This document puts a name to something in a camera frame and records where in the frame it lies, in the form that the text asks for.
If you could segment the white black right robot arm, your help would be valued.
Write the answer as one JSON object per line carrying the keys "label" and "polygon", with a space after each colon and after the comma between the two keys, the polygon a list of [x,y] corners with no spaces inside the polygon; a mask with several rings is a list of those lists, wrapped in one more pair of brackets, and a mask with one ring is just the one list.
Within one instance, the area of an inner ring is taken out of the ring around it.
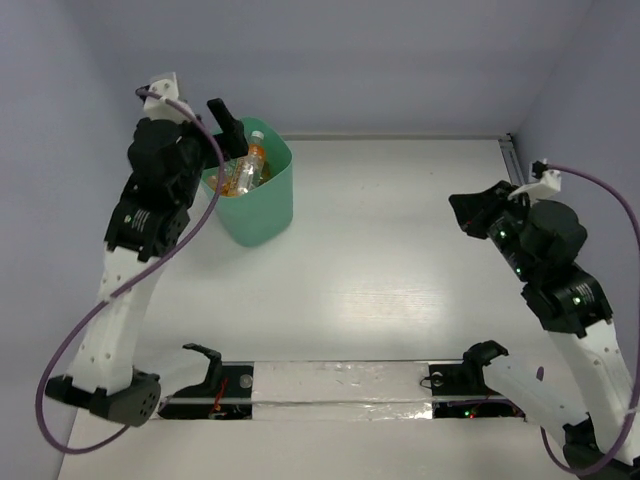
{"label": "white black right robot arm", "polygon": [[489,239],[523,284],[527,307],[564,357],[583,407],[519,371],[495,341],[463,355],[462,384],[487,388],[535,419],[543,439],[563,452],[557,465],[579,479],[639,476],[639,374],[619,350],[613,311],[598,280],[576,258],[587,231],[569,206],[551,200],[541,183],[516,187],[501,181],[474,194],[453,194],[449,203],[468,236]]}

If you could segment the clear bottle orange flower label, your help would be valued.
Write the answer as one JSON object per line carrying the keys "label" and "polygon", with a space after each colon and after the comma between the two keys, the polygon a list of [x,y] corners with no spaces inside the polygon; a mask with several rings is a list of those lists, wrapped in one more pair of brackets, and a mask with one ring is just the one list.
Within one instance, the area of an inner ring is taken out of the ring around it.
{"label": "clear bottle orange flower label", "polygon": [[261,179],[266,164],[266,150],[264,148],[265,135],[262,131],[254,130],[248,142],[246,156],[236,160],[234,170],[230,175],[222,193],[227,197],[239,197],[255,189]]}

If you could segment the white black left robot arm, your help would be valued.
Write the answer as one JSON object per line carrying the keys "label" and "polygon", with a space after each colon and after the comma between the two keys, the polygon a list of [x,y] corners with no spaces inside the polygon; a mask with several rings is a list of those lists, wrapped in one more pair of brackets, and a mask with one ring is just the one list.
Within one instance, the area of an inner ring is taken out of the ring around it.
{"label": "white black left robot arm", "polygon": [[67,371],[47,375],[43,395],[126,427],[143,425],[161,399],[161,377],[133,362],[142,321],[164,263],[192,229],[192,207],[204,170],[248,151],[244,125],[220,98],[207,103],[220,127],[212,135],[177,100],[146,94],[148,111],[127,150],[131,175],[105,234],[98,314],[89,321]]}

